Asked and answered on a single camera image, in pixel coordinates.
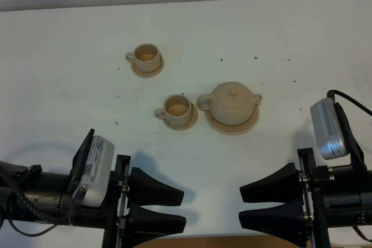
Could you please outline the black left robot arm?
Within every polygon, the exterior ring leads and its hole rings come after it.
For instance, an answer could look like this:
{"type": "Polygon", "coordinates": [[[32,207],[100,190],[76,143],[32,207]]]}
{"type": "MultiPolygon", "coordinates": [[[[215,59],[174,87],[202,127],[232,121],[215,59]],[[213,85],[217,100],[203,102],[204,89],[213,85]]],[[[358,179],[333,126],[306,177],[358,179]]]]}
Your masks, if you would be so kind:
{"type": "Polygon", "coordinates": [[[38,222],[103,229],[102,247],[135,247],[152,239],[182,233],[183,216],[148,210],[148,205],[180,206],[184,192],[130,167],[119,155],[99,207],[83,205],[87,186],[67,193],[67,176],[1,163],[1,221],[38,222]]]}

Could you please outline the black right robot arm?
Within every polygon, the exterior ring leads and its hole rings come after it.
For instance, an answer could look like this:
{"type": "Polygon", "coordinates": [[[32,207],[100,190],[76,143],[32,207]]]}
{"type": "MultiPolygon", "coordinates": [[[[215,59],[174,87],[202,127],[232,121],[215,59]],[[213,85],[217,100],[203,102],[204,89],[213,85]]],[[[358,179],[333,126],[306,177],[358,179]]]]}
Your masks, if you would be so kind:
{"type": "Polygon", "coordinates": [[[298,247],[330,247],[329,228],[371,225],[371,171],[352,154],[345,166],[317,166],[311,148],[299,149],[301,169],[288,163],[275,173],[240,187],[245,203],[276,202],[242,211],[241,227],[298,247]]]}

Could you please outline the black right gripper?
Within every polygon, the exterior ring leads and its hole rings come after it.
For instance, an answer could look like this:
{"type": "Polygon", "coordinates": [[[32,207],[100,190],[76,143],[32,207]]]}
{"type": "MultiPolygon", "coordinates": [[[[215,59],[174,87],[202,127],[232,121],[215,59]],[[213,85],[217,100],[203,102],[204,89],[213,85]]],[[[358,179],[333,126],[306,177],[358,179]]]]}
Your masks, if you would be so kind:
{"type": "Polygon", "coordinates": [[[298,247],[307,246],[307,229],[311,247],[330,247],[326,210],[321,187],[328,177],[328,168],[318,168],[312,148],[298,149],[301,166],[299,171],[294,163],[268,177],[240,187],[244,202],[288,202],[279,206],[242,211],[238,214],[244,229],[264,232],[291,242],[298,247]],[[302,197],[306,205],[304,217],[302,197]]]}

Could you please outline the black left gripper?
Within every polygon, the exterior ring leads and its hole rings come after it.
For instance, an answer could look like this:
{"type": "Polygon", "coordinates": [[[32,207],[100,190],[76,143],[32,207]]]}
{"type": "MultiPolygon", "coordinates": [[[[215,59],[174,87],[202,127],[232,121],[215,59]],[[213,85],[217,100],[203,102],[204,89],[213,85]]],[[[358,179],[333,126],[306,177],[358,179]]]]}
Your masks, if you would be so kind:
{"type": "MultiPolygon", "coordinates": [[[[118,155],[115,170],[110,172],[106,221],[102,247],[120,244],[121,207],[126,198],[130,156],[118,155]]],[[[133,167],[129,180],[128,199],[131,204],[126,217],[126,247],[135,247],[152,239],[182,233],[186,218],[158,213],[140,206],[180,206],[184,192],[154,179],[140,168],[133,167]]]]}

